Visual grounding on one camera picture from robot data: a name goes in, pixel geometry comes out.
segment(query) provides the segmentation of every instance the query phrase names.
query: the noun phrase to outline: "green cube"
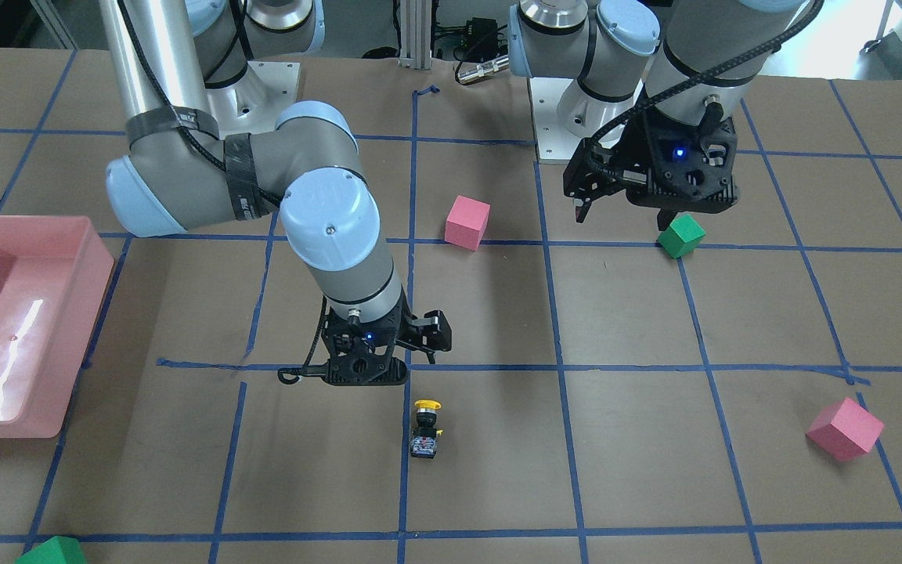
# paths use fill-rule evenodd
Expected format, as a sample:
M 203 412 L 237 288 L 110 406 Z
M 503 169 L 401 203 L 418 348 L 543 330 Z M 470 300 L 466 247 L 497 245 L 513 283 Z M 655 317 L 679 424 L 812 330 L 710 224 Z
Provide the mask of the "green cube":
M 690 215 L 679 215 L 666 231 L 659 234 L 656 242 L 663 246 L 670 258 L 676 259 L 690 253 L 702 242 L 705 230 Z
M 86 561 L 78 541 L 68 537 L 52 537 L 17 558 L 16 564 L 86 564 Z

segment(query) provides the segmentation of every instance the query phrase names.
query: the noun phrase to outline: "pink plastic container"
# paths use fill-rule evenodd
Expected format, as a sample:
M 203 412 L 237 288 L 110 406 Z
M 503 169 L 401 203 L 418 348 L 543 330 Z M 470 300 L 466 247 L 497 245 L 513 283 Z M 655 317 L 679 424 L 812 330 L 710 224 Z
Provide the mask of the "pink plastic container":
M 89 218 L 0 215 L 0 438 L 60 431 L 112 267 Z

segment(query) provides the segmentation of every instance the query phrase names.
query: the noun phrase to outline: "table surface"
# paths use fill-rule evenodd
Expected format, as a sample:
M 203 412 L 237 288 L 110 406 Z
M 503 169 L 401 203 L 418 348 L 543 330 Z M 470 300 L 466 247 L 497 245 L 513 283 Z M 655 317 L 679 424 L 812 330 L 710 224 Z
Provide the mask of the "table surface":
M 756 80 L 741 202 L 674 261 L 623 197 L 573 222 L 523 79 L 296 60 L 454 350 L 404 388 L 280 385 L 319 293 L 276 217 L 130 237 L 108 54 L 0 49 L 0 213 L 88 215 L 117 259 L 61 435 L 0 440 L 0 562 L 902 562 L 902 82 Z M 442 242 L 459 193 L 492 206 L 474 253 Z M 886 428 L 841 464 L 804 433 L 846 396 Z

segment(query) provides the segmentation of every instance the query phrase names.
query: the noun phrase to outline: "pink bin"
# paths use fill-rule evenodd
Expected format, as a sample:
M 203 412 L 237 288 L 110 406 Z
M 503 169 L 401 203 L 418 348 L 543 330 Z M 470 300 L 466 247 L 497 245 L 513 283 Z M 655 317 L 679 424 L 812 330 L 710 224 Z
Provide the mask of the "pink bin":
M 0 438 L 60 431 L 112 266 L 89 218 L 0 215 Z

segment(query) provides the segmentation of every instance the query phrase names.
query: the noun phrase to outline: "white mounting plate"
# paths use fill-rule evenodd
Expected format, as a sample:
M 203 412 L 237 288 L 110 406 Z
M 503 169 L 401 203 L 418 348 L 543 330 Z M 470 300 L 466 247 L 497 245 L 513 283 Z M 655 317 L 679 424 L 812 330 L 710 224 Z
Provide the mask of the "white mounting plate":
M 580 139 L 559 121 L 558 112 L 562 93 L 566 92 L 572 78 L 531 78 L 531 117 L 534 119 L 534 139 L 538 142 L 538 161 L 548 165 L 564 165 L 573 156 Z M 611 149 L 615 142 L 602 143 Z
M 272 93 L 269 103 L 251 108 L 248 114 L 215 115 L 222 139 L 235 133 L 272 132 L 273 124 L 298 99 L 298 76 L 301 64 L 297 62 L 250 61 L 250 67 Z

